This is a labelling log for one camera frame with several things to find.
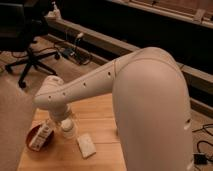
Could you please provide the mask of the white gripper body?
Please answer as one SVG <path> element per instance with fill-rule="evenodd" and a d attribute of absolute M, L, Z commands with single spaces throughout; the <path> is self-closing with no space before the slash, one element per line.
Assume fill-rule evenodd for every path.
<path fill-rule="evenodd" d="M 62 108 L 55 108 L 49 111 L 50 118 L 55 123 L 60 123 L 63 120 L 67 119 L 72 113 L 72 110 L 69 106 L 64 106 Z"/>

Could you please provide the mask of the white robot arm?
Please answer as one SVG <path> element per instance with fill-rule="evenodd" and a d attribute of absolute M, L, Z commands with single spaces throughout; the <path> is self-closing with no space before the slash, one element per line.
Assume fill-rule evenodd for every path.
<path fill-rule="evenodd" d="M 69 83 L 48 76 L 34 103 L 62 121 L 69 103 L 107 93 L 127 171 L 193 171 L 187 84 L 174 58 L 161 48 L 126 54 Z"/>

